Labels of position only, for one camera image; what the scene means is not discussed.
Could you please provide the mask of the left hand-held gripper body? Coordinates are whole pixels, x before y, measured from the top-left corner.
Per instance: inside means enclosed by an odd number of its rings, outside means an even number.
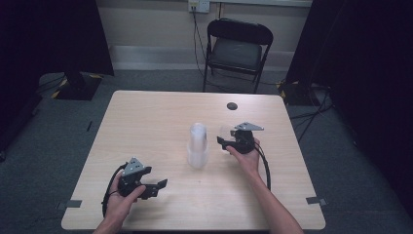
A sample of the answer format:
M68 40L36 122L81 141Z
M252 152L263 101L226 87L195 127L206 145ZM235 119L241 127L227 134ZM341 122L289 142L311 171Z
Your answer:
M145 176L145 166L135 157L127 163L118 182L118 192L123 196L129 196L136 187L141 185L141 178Z

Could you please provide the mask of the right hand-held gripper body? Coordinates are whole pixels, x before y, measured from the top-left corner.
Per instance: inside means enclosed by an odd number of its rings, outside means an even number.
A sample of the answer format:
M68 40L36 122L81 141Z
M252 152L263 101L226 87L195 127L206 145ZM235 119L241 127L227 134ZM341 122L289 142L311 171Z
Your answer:
M238 130L238 135L234 137L235 142L232 146L237 149L240 153L246 154L255 148L253 131L263 131L264 128L243 122L235 127L234 130Z

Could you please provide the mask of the person's right hand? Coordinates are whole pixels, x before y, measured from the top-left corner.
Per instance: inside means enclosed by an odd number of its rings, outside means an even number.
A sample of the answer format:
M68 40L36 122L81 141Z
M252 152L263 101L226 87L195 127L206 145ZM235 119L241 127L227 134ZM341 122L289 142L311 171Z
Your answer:
M248 178L259 177L259 153L256 149L253 149L246 154L240 153L233 146L227 146L226 150L237 159L243 172Z

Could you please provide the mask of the person's left hand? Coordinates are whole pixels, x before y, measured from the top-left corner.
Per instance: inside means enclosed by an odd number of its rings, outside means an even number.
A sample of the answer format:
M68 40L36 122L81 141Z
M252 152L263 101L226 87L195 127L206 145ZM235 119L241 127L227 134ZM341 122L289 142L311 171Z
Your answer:
M122 225L131 210L131 205L137 201L137 198L145 191L146 186L140 185L135 190L124 197L118 192L118 183L121 177L118 173L109 189L109 199L107 203L107 210L104 217L111 225Z

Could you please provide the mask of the black stand base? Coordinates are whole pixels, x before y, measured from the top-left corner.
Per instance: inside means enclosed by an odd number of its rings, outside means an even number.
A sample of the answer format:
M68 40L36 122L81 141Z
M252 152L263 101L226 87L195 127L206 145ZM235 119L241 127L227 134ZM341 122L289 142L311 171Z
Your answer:
M320 106L319 98L311 85L303 82L281 81L277 88L285 105Z
M55 99L92 100L102 81L98 74L65 72L64 78L52 94Z

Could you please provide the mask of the grey tape piece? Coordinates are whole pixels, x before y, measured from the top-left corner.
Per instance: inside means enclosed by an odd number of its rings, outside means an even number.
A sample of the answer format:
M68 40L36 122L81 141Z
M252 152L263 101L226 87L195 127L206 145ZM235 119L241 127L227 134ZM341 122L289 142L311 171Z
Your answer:
M320 197L307 197L306 201L308 205L319 204L321 207L327 204L327 201Z
M69 200L66 202L60 202L57 204L56 208L60 211L64 211L67 208L80 208L82 204L81 200Z

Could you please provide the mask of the black folding chair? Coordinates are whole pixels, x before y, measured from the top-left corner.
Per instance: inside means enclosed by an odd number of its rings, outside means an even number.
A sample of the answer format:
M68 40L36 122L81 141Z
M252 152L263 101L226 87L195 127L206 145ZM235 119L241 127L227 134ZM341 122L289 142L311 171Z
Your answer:
M207 86L207 70L217 68L253 75L253 92L256 93L274 41L273 32L260 23L224 18L210 22L206 32L203 91Z

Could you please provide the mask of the dark curtain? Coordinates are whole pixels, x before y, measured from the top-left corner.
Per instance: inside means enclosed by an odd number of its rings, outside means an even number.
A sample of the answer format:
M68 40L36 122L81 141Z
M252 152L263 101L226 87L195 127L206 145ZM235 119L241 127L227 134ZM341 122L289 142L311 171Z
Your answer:
M0 162L49 73L114 73L96 0L0 0Z
M413 0L312 0L286 81L329 87L413 218Z

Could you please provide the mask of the white wall socket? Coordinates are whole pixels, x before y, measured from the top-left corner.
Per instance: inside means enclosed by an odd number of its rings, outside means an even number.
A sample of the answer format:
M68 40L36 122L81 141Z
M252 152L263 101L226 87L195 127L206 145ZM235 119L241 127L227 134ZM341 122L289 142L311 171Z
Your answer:
M209 9L209 0L188 0L188 11L190 13L208 14Z

